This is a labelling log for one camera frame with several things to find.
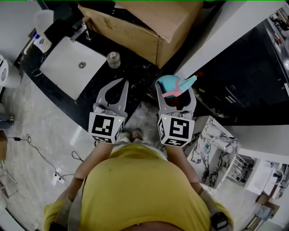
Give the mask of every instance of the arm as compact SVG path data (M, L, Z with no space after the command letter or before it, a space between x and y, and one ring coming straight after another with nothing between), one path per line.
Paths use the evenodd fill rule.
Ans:
M178 166L183 171L183 173L185 173L192 188L198 194L201 194L202 187L199 182L196 171L193 169L193 167L190 165L190 163L186 159L186 156L182 148L166 145L166 149L167 149L168 161Z
M97 146L93 149L90 155L79 165L74 177L68 186L68 188L58 197L56 201L64 200L69 196L70 200L74 200L80 189L83 180L89 175L90 171L102 161L109 158L113 144L99 142Z

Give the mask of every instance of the black marble countertop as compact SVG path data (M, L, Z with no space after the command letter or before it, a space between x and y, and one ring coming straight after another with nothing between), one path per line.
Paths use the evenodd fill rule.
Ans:
M62 20L55 21L45 32L47 38L52 42L50 50L43 54L36 46L31 46L20 65L21 69L25 71L30 79L56 106L86 131L89 127L89 113L93 111L93 104L96 102L99 90L115 79L124 78L106 94L106 100L110 103L115 103L119 100L124 82L128 79L130 85L125 110L128 114L128 120L157 77L159 69L134 52L100 34L96 34L91 41L88 41L84 33L77 39L78 42L105 57L111 51L119 52L121 66L117 69L111 69L107 62L105 62L90 80L78 99L73 100L39 69L57 43L65 36L71 37L74 32L75 30L72 29L72 25L68 22Z

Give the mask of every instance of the power strip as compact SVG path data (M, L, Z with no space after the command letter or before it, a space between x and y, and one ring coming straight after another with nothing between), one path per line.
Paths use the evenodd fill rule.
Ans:
M60 168L56 169L56 173L53 173L53 178L52 178L52 184L55 186L57 181L59 181L60 183L64 184L68 184L64 179L61 178L61 174L60 174L61 170Z

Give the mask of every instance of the shoe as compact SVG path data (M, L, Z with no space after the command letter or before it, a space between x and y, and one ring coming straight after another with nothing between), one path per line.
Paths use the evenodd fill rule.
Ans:
M138 128L132 131L132 140L135 140L135 139L143 140L143 133Z
M131 141L131 133L129 131L121 132L119 134L119 136L117 137L117 140L118 141L121 141L121 140L129 140L129 141Z

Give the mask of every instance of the cardboard box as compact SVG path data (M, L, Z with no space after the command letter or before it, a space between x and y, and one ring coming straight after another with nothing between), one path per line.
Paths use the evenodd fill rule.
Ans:
M151 29L85 8L94 31L132 50L159 68L184 43L203 1L118 1Z
M0 160L6 159L7 138L4 132L0 131Z

